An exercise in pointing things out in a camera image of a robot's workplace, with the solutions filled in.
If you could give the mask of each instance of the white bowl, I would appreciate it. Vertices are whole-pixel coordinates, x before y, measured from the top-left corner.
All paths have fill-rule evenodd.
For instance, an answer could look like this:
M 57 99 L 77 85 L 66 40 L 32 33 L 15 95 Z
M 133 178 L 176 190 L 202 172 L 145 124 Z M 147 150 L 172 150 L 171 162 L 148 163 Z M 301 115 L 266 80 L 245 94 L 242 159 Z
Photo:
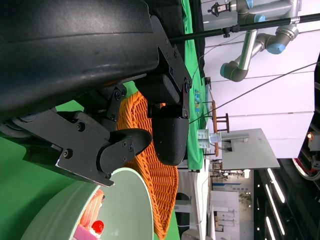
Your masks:
M 35 216 L 21 240 L 72 240 L 86 206 L 100 188 L 105 195 L 98 220 L 101 240 L 153 240 L 150 196 L 141 176 L 131 168 L 112 174 L 111 187 L 77 181 L 55 195 Z

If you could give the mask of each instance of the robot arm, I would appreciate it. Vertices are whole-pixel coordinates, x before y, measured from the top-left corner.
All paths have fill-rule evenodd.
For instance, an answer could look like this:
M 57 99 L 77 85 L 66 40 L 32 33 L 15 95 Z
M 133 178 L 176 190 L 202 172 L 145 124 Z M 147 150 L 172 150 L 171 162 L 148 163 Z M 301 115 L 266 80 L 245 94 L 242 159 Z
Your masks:
M 24 146 L 24 160 L 111 186 L 152 141 L 143 129 L 116 130 L 128 81 L 148 100 L 159 160 L 183 159 L 192 80 L 145 2 L 7 1 L 0 29 L 0 136 Z M 84 112 L 56 111 L 70 100 Z
M 301 0 L 281 0 L 262 4 L 251 9 L 243 7 L 238 11 L 238 23 L 249 24 L 262 22 L 266 19 L 265 16 L 272 19 L 276 17 L 277 14 L 278 17 L 282 18 L 296 17 L 298 16 L 300 3 Z M 248 74 L 251 58 L 264 49 L 271 54 L 281 54 L 289 42 L 293 41 L 298 34 L 299 31 L 294 19 L 291 25 L 278 27 L 275 35 L 265 33 L 257 35 L 257 30 L 247 31 L 241 56 L 235 61 L 224 63 L 221 66 L 220 75 L 234 82 L 242 81 Z

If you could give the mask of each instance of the bolt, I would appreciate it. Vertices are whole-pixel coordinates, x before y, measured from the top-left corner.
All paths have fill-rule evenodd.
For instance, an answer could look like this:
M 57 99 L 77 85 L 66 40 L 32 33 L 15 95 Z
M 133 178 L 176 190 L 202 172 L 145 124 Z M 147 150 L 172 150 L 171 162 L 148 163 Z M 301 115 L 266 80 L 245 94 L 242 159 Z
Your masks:
M 68 154 L 69 154 L 69 151 L 65 150 L 64 153 L 63 153 L 63 157 L 66 158 L 68 156 Z
M 114 95 L 115 95 L 115 99 L 116 99 L 117 101 L 119 101 L 119 100 L 121 99 L 121 93 L 120 93 L 120 91 L 116 91 Z
M 187 82 L 184 84 L 184 89 L 186 93 L 190 91 L 190 85 Z
M 65 159 L 70 159 L 70 158 L 72 158 L 72 155 L 73 155 L 73 151 L 72 151 L 72 149 L 70 149 L 70 148 L 64 150 L 64 152 L 63 152 L 63 157 L 64 157 Z
M 83 122 L 79 122 L 79 123 L 76 125 L 76 129 L 77 129 L 79 132 L 83 132 L 83 131 L 86 129 L 86 125 L 85 125 Z

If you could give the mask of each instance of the orange woven basket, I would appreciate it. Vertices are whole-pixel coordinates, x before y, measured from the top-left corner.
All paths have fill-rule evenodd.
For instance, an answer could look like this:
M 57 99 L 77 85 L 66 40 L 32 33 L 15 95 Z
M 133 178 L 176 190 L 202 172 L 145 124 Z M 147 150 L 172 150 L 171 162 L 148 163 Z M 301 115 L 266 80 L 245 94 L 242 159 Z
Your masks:
M 147 100 L 140 92 L 122 101 L 117 128 L 140 128 L 152 133 L 151 120 L 147 117 Z M 158 160 L 153 142 L 126 167 L 136 170 L 144 179 L 152 202 L 154 231 L 160 240 L 164 240 L 176 202 L 177 167 L 163 165 Z

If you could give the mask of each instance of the black pole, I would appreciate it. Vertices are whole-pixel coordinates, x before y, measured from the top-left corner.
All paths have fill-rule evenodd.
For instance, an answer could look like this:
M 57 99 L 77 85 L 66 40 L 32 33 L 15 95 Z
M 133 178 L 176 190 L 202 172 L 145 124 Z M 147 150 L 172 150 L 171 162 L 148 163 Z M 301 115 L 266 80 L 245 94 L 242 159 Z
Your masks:
M 203 32 L 178 35 L 178 36 L 170 37 L 169 40 L 171 43 L 176 43 L 176 42 L 193 40 L 193 39 L 202 39 L 202 38 L 208 38 L 213 36 L 220 36 L 225 34 L 225 31 L 227 29 L 229 29 L 230 32 L 242 32 L 242 31 L 248 31 L 248 30 L 254 30 L 254 29 L 266 29 L 266 28 L 272 28 L 272 27 L 279 27 L 279 26 L 289 25 L 292 19 L 295 19 L 295 17 L 293 18 L 288 17 L 288 18 L 276 19 L 271 21 L 262 21 L 262 22 L 256 22 L 251 24 L 244 24 L 244 25 L 236 25 L 236 26 L 218 28 L 218 29 L 208 30 Z M 308 23 L 308 22 L 314 22 L 314 21 L 320 21 L 320 13 L 300 16 L 299 23 L 302 24 L 302 23 Z

